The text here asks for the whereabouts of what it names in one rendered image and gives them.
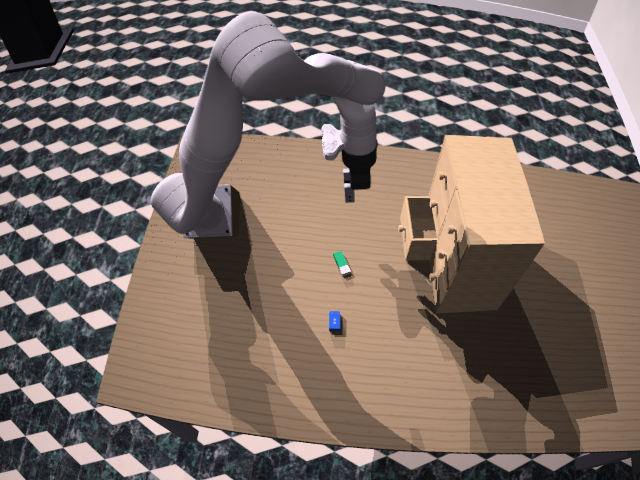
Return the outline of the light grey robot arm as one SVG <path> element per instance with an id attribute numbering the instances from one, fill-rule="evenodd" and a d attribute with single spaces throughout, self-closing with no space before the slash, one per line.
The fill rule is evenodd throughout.
<path id="1" fill-rule="evenodd" d="M 370 69 L 323 53 L 302 60 L 265 15 L 237 16 L 213 46 L 180 144 L 182 173 L 159 183 L 151 197 L 153 209 L 180 234 L 212 229 L 221 222 L 224 207 L 214 194 L 241 143 L 242 96 L 253 101 L 333 96 L 342 131 L 353 138 L 371 135 L 376 128 L 373 104 L 384 95 L 386 83 L 379 71 Z"/>

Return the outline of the green and white eraser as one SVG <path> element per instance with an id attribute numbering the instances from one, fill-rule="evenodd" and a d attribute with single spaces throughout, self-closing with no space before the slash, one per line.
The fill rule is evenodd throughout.
<path id="1" fill-rule="evenodd" d="M 349 266 L 345 260 L 345 257 L 342 251 L 333 253 L 333 257 L 337 263 L 337 266 L 341 272 L 341 275 L 344 276 L 344 275 L 350 274 Z"/>

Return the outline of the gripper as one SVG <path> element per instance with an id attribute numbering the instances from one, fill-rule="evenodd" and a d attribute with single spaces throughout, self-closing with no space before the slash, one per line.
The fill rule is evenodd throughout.
<path id="1" fill-rule="evenodd" d="M 342 161 L 349 169 L 343 169 L 345 203 L 355 202 L 354 190 L 371 187 L 370 169 L 377 158 L 377 132 L 364 138 L 353 138 L 334 126 L 322 126 L 323 155 L 326 160 L 334 160 L 342 151 Z M 341 138 L 341 140 L 339 139 Z"/>

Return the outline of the blue nine-volt battery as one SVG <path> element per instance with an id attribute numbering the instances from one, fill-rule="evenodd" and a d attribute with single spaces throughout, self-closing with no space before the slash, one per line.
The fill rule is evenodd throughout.
<path id="1" fill-rule="evenodd" d="M 340 311 L 329 311 L 329 331 L 340 331 Z"/>

